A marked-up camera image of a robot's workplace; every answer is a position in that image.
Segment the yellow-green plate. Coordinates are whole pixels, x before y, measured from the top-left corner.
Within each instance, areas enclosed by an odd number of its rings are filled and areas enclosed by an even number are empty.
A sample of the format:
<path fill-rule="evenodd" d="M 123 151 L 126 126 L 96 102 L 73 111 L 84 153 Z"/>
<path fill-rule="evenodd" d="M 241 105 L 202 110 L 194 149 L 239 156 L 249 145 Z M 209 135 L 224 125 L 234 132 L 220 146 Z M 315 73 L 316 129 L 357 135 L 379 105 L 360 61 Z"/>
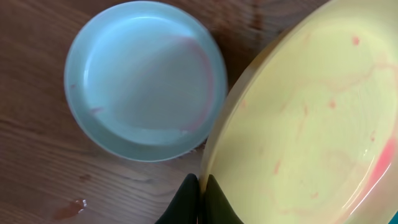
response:
<path fill-rule="evenodd" d="M 204 151 L 243 223 L 388 223 L 397 212 L 397 0 L 319 7 L 231 89 Z"/>

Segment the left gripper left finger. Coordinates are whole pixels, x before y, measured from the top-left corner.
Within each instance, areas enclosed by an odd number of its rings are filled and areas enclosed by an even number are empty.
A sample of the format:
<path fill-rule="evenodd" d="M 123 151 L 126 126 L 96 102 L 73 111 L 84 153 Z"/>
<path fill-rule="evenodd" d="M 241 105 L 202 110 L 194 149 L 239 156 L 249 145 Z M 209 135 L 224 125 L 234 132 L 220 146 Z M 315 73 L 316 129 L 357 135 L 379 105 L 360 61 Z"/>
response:
<path fill-rule="evenodd" d="M 197 224 L 198 208 L 198 178 L 195 174 L 188 174 L 155 224 Z"/>

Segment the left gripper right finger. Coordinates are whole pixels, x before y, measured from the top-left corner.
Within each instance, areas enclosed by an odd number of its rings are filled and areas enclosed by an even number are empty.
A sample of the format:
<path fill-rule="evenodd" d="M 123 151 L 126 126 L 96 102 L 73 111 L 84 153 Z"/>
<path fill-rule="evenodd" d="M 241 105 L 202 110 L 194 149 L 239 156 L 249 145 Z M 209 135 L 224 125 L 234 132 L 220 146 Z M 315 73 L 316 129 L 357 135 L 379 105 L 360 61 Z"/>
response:
<path fill-rule="evenodd" d="M 243 224 L 213 175 L 209 175 L 203 195 L 203 222 L 205 224 Z"/>

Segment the light blue plate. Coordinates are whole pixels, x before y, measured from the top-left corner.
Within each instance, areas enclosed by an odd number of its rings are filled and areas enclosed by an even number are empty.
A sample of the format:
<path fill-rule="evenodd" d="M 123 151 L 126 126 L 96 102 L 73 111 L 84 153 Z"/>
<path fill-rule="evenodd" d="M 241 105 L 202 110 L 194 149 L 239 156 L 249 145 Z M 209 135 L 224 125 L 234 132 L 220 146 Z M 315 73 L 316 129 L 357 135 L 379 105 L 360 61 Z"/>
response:
<path fill-rule="evenodd" d="M 83 132 L 144 162 L 188 153 L 209 135 L 228 92 L 209 30 L 169 4 L 133 1 L 92 18 L 65 62 L 65 96 Z"/>

